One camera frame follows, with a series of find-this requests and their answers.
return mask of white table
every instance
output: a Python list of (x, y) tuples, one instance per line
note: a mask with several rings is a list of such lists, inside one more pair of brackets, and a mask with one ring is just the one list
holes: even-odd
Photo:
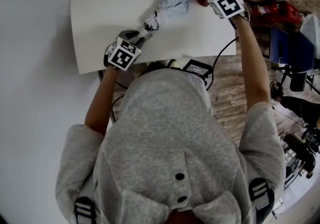
[[(106, 47), (122, 30), (136, 29), (156, 7), (158, 0), (71, 0), (72, 33), (79, 73), (104, 69)], [(188, 13), (170, 18), (142, 48), (136, 63), (215, 56), (235, 38), (228, 20), (210, 7), (190, 0)], [(231, 44), (224, 55), (235, 55)]]

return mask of wooden floor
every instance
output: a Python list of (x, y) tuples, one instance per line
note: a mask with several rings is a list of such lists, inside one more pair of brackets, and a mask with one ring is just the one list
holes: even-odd
[[(268, 43), (266, 43), (261, 38), (258, 40), (258, 42), (260, 44), (262, 53), (269, 54)], [(210, 95), (211, 103), (213, 105), (214, 117), (229, 131), (231, 137), (238, 142), (242, 135), (247, 106), (245, 99), (245, 86), (242, 75), (241, 51), (239, 48), (240, 45), (239, 42), (237, 42), (236, 44), (237, 50), (235, 56), (221, 56), (218, 59), (214, 71), (214, 82), (211, 88), (209, 89), (208, 93)], [(180, 66), (184, 66), (189, 61), (189, 59), (190, 58), (180, 59)], [(207, 63), (209, 65), (213, 65), (216, 57), (200, 57), (193, 59)], [(267, 59), (265, 62), (269, 69), (270, 80), (280, 81), (282, 78), (282, 73), (280, 71), (272, 70), (270, 68), (272, 64)], [(144, 65), (136, 65), (134, 67), (134, 71), (129, 76), (126, 75), (125, 78), (121, 77), (119, 81), (121, 81), (122, 84), (128, 85), (130, 81), (132, 81), (135, 77), (139, 75), (141, 71), (144, 70), (144, 68)], [(314, 103), (320, 103), (320, 96), (314, 91), (310, 91), (309, 85), (306, 85), (304, 92), (300, 93), (294, 93), (290, 91), (289, 85), (290, 78), (287, 77), (283, 86), (283, 91), (285, 95), (297, 96), (307, 99)], [(314, 85), (318, 89), (320, 89), (319, 76), (315, 76)], [(118, 98), (119, 96), (123, 95), (124, 92), (125, 90), (117, 85), (113, 98)], [(288, 109), (283, 108), (277, 102), (272, 103), (275, 109), (277, 109), (280, 113), (283, 113), (288, 117), (291, 117), (292, 119), (298, 121), (301, 125), (303, 125), (303, 121), (296, 117), (294, 113), (292, 113)], [(116, 117), (118, 118), (118, 102), (114, 106), (114, 111)], [(274, 110), (279, 136), (282, 137), (284, 134), (288, 132), (295, 132), (297, 135), (302, 135), (303, 129), (294, 121), (292, 121), (288, 117), (283, 116), (279, 112)]]

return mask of red object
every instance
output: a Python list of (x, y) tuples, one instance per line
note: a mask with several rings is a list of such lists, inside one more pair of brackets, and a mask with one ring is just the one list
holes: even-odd
[(299, 11), (287, 2), (272, 2), (262, 6), (255, 5), (252, 7), (252, 17), (273, 23), (299, 24), (302, 22)]
[(276, 2), (264, 6), (256, 6), (252, 9), (252, 16), (254, 17), (269, 13), (279, 13), (279, 5)]

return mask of small screen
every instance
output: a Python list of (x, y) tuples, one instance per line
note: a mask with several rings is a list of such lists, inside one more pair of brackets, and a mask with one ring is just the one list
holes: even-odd
[(195, 66), (195, 65), (190, 65), (188, 66), (188, 68), (186, 69), (188, 72), (193, 72), (193, 73), (197, 73), (200, 75), (204, 75), (207, 73), (207, 69), (199, 67), (199, 66)]

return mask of sneaker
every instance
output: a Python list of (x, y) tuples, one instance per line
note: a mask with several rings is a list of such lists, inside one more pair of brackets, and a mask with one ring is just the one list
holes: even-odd
[(274, 81), (270, 82), (270, 93), (271, 98), (277, 101), (277, 97), (282, 97), (284, 93), (282, 92), (282, 87), (280, 86), (280, 82), (275, 83)]
[(180, 68), (179, 62), (175, 59), (171, 59), (167, 65), (167, 68)]
[(146, 66), (149, 66), (152, 63), (156, 63), (156, 61), (146, 62), (145, 64), (146, 64)]

